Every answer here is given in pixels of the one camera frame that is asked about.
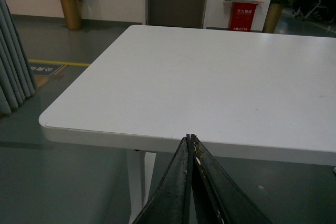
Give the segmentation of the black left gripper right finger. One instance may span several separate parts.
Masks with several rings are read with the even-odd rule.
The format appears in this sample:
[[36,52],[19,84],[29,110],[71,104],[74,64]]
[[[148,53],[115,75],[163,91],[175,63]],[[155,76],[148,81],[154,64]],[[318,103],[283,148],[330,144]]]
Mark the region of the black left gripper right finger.
[[216,158],[191,135],[192,190],[198,223],[272,223],[241,190]]

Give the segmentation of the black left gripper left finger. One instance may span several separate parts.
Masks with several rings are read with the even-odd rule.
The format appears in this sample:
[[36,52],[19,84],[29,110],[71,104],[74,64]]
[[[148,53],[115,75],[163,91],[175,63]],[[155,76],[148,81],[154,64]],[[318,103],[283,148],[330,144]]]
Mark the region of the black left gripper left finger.
[[189,223],[193,153],[191,135],[180,141],[164,176],[134,223]]

